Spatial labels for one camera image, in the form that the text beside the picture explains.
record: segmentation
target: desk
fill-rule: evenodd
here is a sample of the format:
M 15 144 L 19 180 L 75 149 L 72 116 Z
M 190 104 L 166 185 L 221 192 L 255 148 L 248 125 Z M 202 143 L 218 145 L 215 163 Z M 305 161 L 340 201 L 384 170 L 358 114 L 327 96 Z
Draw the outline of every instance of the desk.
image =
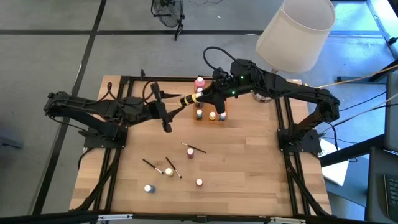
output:
M 108 82 L 118 86 L 120 78 L 105 76 L 99 97 L 106 93 Z M 187 95 L 193 90 L 191 82 L 158 83 L 166 93 Z M 141 96 L 143 85 L 144 82 L 134 82 L 132 94 Z M 168 110 L 177 108 L 177 99 L 164 102 Z M 296 123 L 308 116 L 306 102 L 290 102 Z M 163 132 L 159 120 L 129 128 L 111 211 L 291 216 L 284 160 L 276 135 L 275 103 L 258 103 L 250 94 L 229 98 L 225 122 L 194 121 L 191 106 L 174 118 L 171 133 Z M 182 141 L 206 150 L 207 154 L 195 151 L 195 157 L 188 159 Z M 83 158 L 70 208 L 79 206 L 96 185 L 103 155 L 104 149 L 94 149 Z M 319 160 L 308 153 L 300 155 L 306 186 L 323 209 L 331 213 Z M 174 163 L 182 179 L 160 175 L 142 161 L 145 158 L 164 170 L 169 166 L 165 156 Z M 197 178 L 203 179 L 202 187 L 195 185 Z M 145 193 L 146 184 L 156 186 L 156 193 Z M 297 201 L 301 202 L 299 189 L 295 189 Z M 107 186 L 100 208 L 104 207 L 106 193 Z M 298 209 L 303 213 L 301 203 Z

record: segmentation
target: gray floor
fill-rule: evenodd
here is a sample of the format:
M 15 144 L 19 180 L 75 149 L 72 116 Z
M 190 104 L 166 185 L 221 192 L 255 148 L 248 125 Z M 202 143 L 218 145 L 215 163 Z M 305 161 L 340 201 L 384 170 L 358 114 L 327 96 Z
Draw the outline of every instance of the gray floor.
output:
M 282 1 L 243 2 L 227 0 L 216 5 L 196 6 L 185 1 L 185 29 L 261 30 Z M 99 0 L 3 0 L 0 2 L 0 29 L 90 30 L 99 4 Z M 366 3 L 335 1 L 333 4 L 336 7 L 333 30 L 378 30 Z M 149 7 L 148 0 L 108 0 L 99 30 L 168 30 L 150 15 Z M 209 45 L 222 47 L 237 58 L 251 59 L 270 70 L 254 52 L 257 38 L 253 35 L 182 35 L 174 42 L 170 35 L 97 36 L 79 96 L 96 98 L 103 75 L 138 75 L 140 69 L 158 76 L 210 75 L 211 70 L 201 57 L 203 49 Z M 30 212 L 58 128 L 58 124 L 44 116 L 42 108 L 49 92 L 72 89 L 87 40 L 85 35 L 0 36 L 0 102 L 3 105 L 0 130 L 24 143 L 20 150 L 0 148 L 0 217 Z M 208 52 L 208 59 L 229 70 L 231 61 L 219 52 Z M 334 82 L 339 75 L 367 75 L 392 60 L 382 38 L 330 37 L 317 64 L 309 72 L 280 74 L 319 86 Z M 385 87 L 349 84 L 333 86 L 330 90 L 341 100 L 341 108 L 345 108 L 382 93 Z M 344 111 L 341 118 L 365 110 L 382 99 L 383 96 Z M 359 142 L 381 134 L 384 111 L 371 113 L 339 126 L 338 137 Z M 327 127 L 322 124 L 318 130 Z M 68 210 L 82 144 L 83 137 L 76 129 L 69 128 L 45 202 L 45 213 Z M 339 142 L 339 146 L 349 144 Z M 358 210 L 359 205 L 336 195 L 329 195 L 329 198 L 335 215 L 363 219 L 363 207 Z

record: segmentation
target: paintbrush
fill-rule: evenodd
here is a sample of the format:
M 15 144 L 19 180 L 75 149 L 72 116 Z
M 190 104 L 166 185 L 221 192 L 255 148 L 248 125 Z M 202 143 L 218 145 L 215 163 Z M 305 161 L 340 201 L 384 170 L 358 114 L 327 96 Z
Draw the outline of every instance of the paintbrush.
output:
M 203 151 L 203 150 L 201 150 L 201 149 L 198 149 L 197 147 L 193 147 L 193 146 L 190 146 L 190 145 L 188 145 L 188 144 L 185 144 L 184 142 L 181 142 L 181 144 L 183 144 L 184 146 L 191 147 L 192 149 L 196 149 L 197 151 L 201 151 L 201 152 L 207 153 L 206 151 Z
M 156 166 L 152 165 L 150 162 L 146 161 L 145 159 L 142 159 L 144 162 L 146 162 L 148 165 L 150 165 L 151 167 L 153 167 L 155 170 L 157 170 L 158 172 L 160 172 L 160 174 L 163 174 L 163 171 L 161 171 L 160 169 L 156 168 Z
M 177 173 L 177 175 L 178 175 L 178 177 L 179 178 L 182 178 L 182 176 L 180 175 L 180 173 L 177 171 L 177 169 L 174 167 L 174 165 L 172 164 L 172 162 L 169 160 L 169 158 L 167 158 L 167 156 L 166 156 L 166 159 L 167 159 L 167 162 L 169 162 L 169 164 L 173 167 L 173 169 L 174 169 L 174 171 Z

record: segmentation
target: pink paint bottle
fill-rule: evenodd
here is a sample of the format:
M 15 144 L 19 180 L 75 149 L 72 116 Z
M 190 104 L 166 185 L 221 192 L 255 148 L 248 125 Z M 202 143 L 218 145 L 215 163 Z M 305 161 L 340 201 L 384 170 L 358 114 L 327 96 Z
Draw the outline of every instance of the pink paint bottle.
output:
M 187 156 L 189 159 L 193 158 L 193 149 L 192 148 L 187 149 Z
M 205 89 L 205 84 L 206 84 L 205 80 L 202 77 L 198 77 L 195 80 L 195 91 L 197 91 L 198 88 Z

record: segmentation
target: white cable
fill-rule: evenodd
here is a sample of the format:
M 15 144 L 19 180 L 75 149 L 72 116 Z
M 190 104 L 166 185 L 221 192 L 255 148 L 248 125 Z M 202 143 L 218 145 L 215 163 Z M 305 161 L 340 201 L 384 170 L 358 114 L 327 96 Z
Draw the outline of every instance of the white cable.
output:
M 383 105 L 383 104 L 386 104 L 388 101 L 394 99 L 396 96 L 398 96 L 398 93 L 395 94 L 394 96 L 388 98 L 386 101 L 384 101 L 384 102 L 382 102 L 382 103 L 380 103 L 380 104 L 378 104 L 378 105 L 376 105 L 376 106 L 374 106 L 374 107 L 372 107 L 372 108 L 370 108 L 370 109 L 368 109 L 368 110 L 366 110 L 366 111 L 360 112 L 360 113 L 357 114 L 357 115 L 354 115 L 354 116 L 352 116 L 352 117 L 350 117 L 350 118 L 344 119 L 344 120 L 342 120 L 342 121 L 340 121 L 340 122 L 334 124 L 333 126 L 337 126 L 337 125 L 339 125 L 339 124 L 341 124 L 341 123 L 344 123 L 344 122 L 346 122 L 346 121 L 348 121 L 348 120 L 351 120 L 351 119 L 353 119 L 353 118 L 355 118 L 355 117 L 357 117 L 357 116 L 359 116 L 359 115 L 361 115 L 361 114 L 365 114 L 365 113 L 367 113 L 367 112 L 373 110 L 374 108 L 377 108 L 378 106 L 381 106 L 381 105 Z M 327 129 L 324 130 L 324 131 L 322 131 L 322 133 L 325 133 L 325 132 L 326 132 L 327 130 L 329 130 L 329 129 L 331 129 L 331 127 L 330 127 L 330 128 L 327 128 Z

